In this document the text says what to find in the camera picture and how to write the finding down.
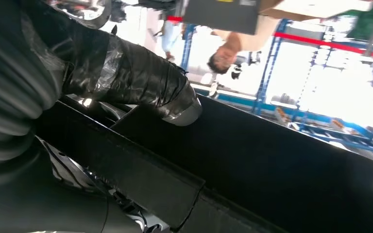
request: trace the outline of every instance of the black plastic panel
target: black plastic panel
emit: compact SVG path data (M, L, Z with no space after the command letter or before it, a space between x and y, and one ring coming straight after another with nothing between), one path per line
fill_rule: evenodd
M0 233L41 231L139 233L115 200L58 182L38 140L0 164Z
M37 135L173 228L187 218L204 184L61 102L38 119Z
M137 108L113 128L286 231L373 233L372 160L214 100L200 101L203 115L187 127ZM216 226L206 232L218 232Z
M183 21L254 35L260 3L260 0L189 0Z

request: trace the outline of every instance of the blue metal shelving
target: blue metal shelving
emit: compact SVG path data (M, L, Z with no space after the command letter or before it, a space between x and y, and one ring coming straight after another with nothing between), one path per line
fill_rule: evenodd
M365 50L368 46L368 43L366 43L366 42L360 42L360 41L354 41L354 40L351 40L351 41L336 41L335 43L341 44L341 45L347 45L347 46L351 46L351 47L354 47L354 48L357 48L357 49L363 49L363 50Z
M288 23L289 23L288 20L283 19L278 26L277 32L285 32ZM181 62L181 67L184 68L185 70L187 70L187 67L188 67L188 60L189 60L190 48L192 44L192 36L193 36L194 30L195 30L195 25L188 25L185 31L186 41L184 45L184 54L183 54L182 62ZM246 106L248 109L250 109L250 112L252 114L256 114L256 115L261 115L262 111L274 111L276 106L271 105L271 104L266 104L265 98L266 98L266 92L268 89L268 85L271 79L272 70L275 65L281 43L282 43L282 39L280 37L274 37L272 39L271 48L270 48L270 51L267 57L267 62L265 64L264 72L261 78L261 83L260 83L260 86L258 87L258 92L256 94L255 100L239 98L239 97L235 97L233 95L228 95L228 94L219 94L218 99L222 101L227 101L231 104L239 104L240 106ZM344 44L354 46L356 48L360 48L359 43L344 43ZM320 48L318 47L317 51L315 51L312 57L311 67L313 67L315 64L315 59L317 57L319 49ZM331 51L332 49L329 49L329 52L326 57L326 61L323 64L324 67L327 66L326 63L331 54ZM308 82L308 77L306 78L303 92L305 91L306 82ZM208 91L206 90L196 89L196 92L203 94L203 95L208 95ZM299 130L302 133L308 134L312 137L315 137L315 138L318 138L318 139L321 139L327 142L331 142L331 141L339 142L348 147L373 151L373 132L369 132L368 130L356 124L341 121L341 123L345 127L352 128L355 131L359 132L361 135L353 135L349 133L338 132L332 129L316 127L316 126L307 124L307 120L322 121L322 122L330 123L332 118L328 116L313 114L308 111L307 112L300 111L299 104L300 104L301 97L302 97L302 94L300 98L297 100L298 108L296 110L280 106L280 108L282 108L286 114L292 115L293 122L291 123L291 125L293 126L293 128ZM295 122L297 118L301 118L301 122Z

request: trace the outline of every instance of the exhaust pipe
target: exhaust pipe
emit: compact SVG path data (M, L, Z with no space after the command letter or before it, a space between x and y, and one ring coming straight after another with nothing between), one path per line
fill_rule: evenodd
M35 1L25 10L49 50L68 65L64 94L111 105L145 105L177 126L189 125L201 114L186 72L175 64L140 45L85 27L45 3Z

